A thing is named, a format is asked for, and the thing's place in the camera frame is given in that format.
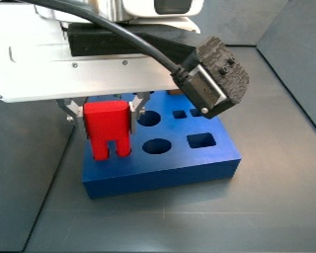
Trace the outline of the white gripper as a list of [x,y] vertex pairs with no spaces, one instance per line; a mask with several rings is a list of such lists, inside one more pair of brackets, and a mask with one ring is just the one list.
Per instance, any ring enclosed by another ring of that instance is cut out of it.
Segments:
[[66,29],[86,23],[45,7],[0,3],[0,100],[57,99],[66,120],[86,138],[82,107],[69,98],[138,92],[129,102],[134,134],[148,91],[172,90],[174,84],[165,68],[140,53],[76,56]]

